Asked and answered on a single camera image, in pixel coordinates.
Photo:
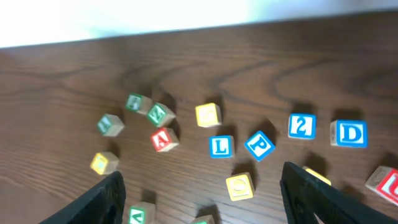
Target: wood grain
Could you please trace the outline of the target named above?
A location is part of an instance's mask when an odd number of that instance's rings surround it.
[[[103,178],[89,165],[110,150],[126,183],[125,223],[142,198],[156,201],[157,223],[189,223],[198,212],[219,212],[220,223],[286,223],[279,180],[292,161],[398,219],[397,207],[364,186],[377,165],[398,165],[397,19],[385,12],[1,49],[0,180],[47,192],[61,208]],[[123,110],[131,91],[175,108],[178,147],[155,152],[156,128]],[[195,106],[209,101],[221,106],[223,126],[199,128]],[[314,141],[287,137],[291,111],[317,114]],[[126,124],[117,138],[96,130],[105,113]],[[369,147],[331,147],[333,118],[365,119]],[[253,162],[243,142],[258,129],[277,149]],[[234,135],[234,159],[210,159],[207,137],[220,133]],[[255,197],[231,202],[225,179],[246,171]]]

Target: letter block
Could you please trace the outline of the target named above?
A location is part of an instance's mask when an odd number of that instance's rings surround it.
[[[97,174],[104,175],[113,173],[118,164],[119,159],[112,152],[99,152],[95,154],[90,168],[97,172]]]
[[[158,128],[170,124],[175,118],[175,114],[168,107],[161,103],[155,103],[149,110],[147,118]]]
[[[127,99],[126,109],[146,115],[152,106],[152,100],[148,97],[130,93]]]
[[[253,198],[254,186],[248,172],[228,177],[226,186],[232,201]]]
[[[212,159],[226,159],[234,156],[234,137],[212,136],[209,138],[210,157]]]
[[[155,222],[156,205],[139,202],[130,207],[129,224],[153,224]]]
[[[179,144],[173,129],[170,128],[160,128],[150,139],[157,152],[168,152]]]
[[[115,137],[123,130],[124,124],[117,116],[105,114],[98,122],[97,128],[103,136]]]
[[[313,114],[294,113],[289,118],[289,138],[315,139],[317,117]]]
[[[191,224],[215,224],[212,215],[205,215],[204,217],[199,217],[194,219]]]
[[[398,206],[398,170],[379,166],[366,181],[365,186]]]
[[[262,131],[258,131],[249,138],[249,140],[244,143],[244,147],[246,147],[258,162],[262,161],[275,149],[274,144]]]
[[[199,105],[195,108],[198,126],[209,128],[221,124],[220,107],[215,103]]]
[[[328,185],[331,185],[331,182],[330,182],[329,179],[327,179],[326,177],[320,175],[318,172],[315,172],[313,169],[310,169],[310,168],[308,168],[308,167],[306,167],[306,166],[303,166],[303,169],[304,169],[305,171],[307,171],[308,173],[312,174],[313,176],[315,176],[316,178],[318,178],[318,179],[324,181],[324,182],[327,183]]]
[[[342,147],[367,147],[366,122],[340,119],[330,123],[330,144]]]

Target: block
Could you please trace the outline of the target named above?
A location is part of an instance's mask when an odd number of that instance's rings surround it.
[[[228,177],[226,186],[232,201],[253,198],[254,186],[248,172]]]
[[[130,207],[129,224],[152,224],[155,222],[156,205],[139,202]]]
[[[262,161],[266,156],[272,153],[275,149],[274,144],[262,132],[258,131],[249,140],[244,143],[244,147],[252,154],[258,161]]]
[[[212,136],[209,138],[209,152],[212,159],[227,159],[234,156],[234,137]]]
[[[294,113],[289,117],[289,138],[315,139],[317,117],[314,114]]]
[[[367,147],[366,122],[338,119],[330,123],[330,144],[341,147]]]
[[[191,224],[215,224],[215,222],[212,215],[205,215],[203,217],[194,219]]]
[[[90,168],[97,172],[97,174],[104,175],[113,173],[118,164],[119,159],[112,152],[99,152],[95,154]]]
[[[150,139],[157,152],[167,152],[179,144],[178,138],[171,128],[160,128]]]
[[[220,107],[215,103],[199,105],[195,108],[195,111],[199,127],[209,128],[221,124]]]
[[[98,122],[97,128],[103,136],[115,137],[123,130],[124,124],[117,116],[105,114]]]
[[[161,103],[155,103],[149,110],[147,117],[158,128],[170,124],[175,118],[175,114],[168,107]]]
[[[366,181],[365,186],[398,206],[398,170],[379,166]]]
[[[150,98],[135,93],[130,93],[126,103],[127,110],[144,115],[148,114],[151,107],[152,100]]]
[[[320,175],[318,172],[315,172],[313,169],[310,169],[310,168],[308,168],[308,167],[306,167],[306,166],[303,166],[303,169],[304,169],[305,171],[307,171],[308,173],[314,175],[316,178],[318,178],[318,179],[324,181],[324,182],[327,183],[328,185],[331,185],[330,180],[328,180],[326,177]]]

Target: wooden table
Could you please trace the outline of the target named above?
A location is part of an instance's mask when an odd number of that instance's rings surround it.
[[[156,202],[157,223],[189,223],[198,211],[222,223],[286,223],[285,161],[398,218],[396,206],[364,186],[378,165],[398,166],[397,20],[385,12],[1,49],[0,198],[9,205],[0,217],[47,218],[103,178],[90,162],[113,151],[126,183],[125,223],[142,198]],[[154,151],[156,128],[123,108],[129,92],[176,111],[179,147]],[[205,102],[221,106],[222,126],[197,126],[194,108]],[[292,111],[317,115],[315,140],[287,137]],[[126,124],[116,138],[96,130],[105,113]],[[365,119],[369,147],[330,146],[335,118]],[[243,142],[259,129],[277,148],[254,162]],[[215,134],[235,137],[235,158],[210,159]],[[231,202],[225,179],[244,171],[255,197]]]

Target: black object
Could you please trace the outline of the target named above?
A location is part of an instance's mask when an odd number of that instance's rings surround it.
[[[113,172],[41,224],[121,224],[126,188],[120,172]]]
[[[301,167],[285,162],[280,188],[289,224],[395,224],[394,219],[347,197]]]

